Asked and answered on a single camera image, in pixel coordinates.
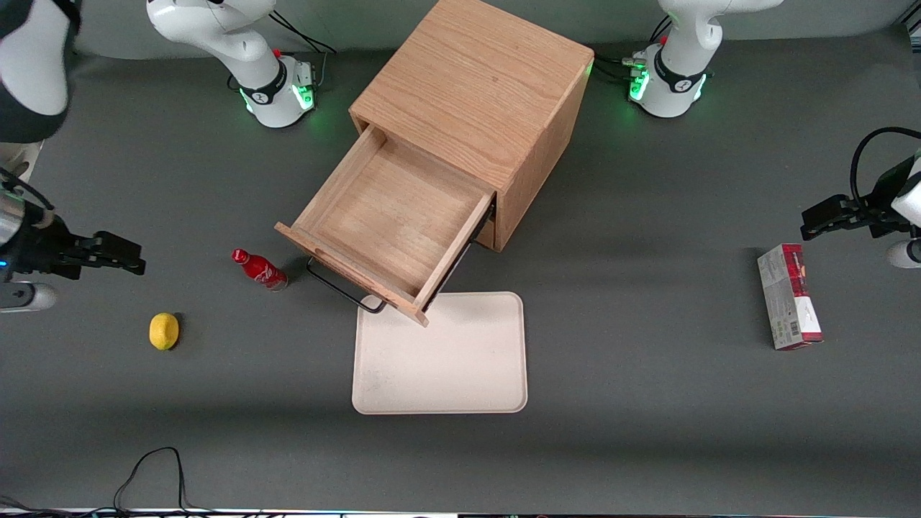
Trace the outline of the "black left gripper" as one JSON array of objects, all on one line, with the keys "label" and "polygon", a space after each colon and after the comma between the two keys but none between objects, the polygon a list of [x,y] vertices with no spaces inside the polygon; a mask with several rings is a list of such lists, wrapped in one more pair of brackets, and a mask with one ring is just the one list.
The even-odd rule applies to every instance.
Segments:
[{"label": "black left gripper", "polygon": [[909,204],[909,196],[919,194],[919,160],[903,160],[885,171],[870,194],[862,196],[858,187],[858,164],[849,171],[850,193],[830,196],[802,211],[803,240],[814,240],[836,230],[869,227],[871,236],[903,232],[919,237],[919,207]]}]

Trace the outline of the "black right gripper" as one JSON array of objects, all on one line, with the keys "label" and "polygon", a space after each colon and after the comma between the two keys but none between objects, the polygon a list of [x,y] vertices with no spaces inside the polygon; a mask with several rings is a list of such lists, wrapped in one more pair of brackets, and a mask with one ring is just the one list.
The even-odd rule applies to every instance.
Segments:
[{"label": "black right gripper", "polygon": [[111,232],[95,232],[89,238],[78,238],[53,213],[36,219],[3,213],[1,255],[3,283],[16,274],[33,273],[78,280],[82,266],[115,268],[136,276],[145,275],[147,269],[147,262],[141,257],[142,246],[138,243]]}]

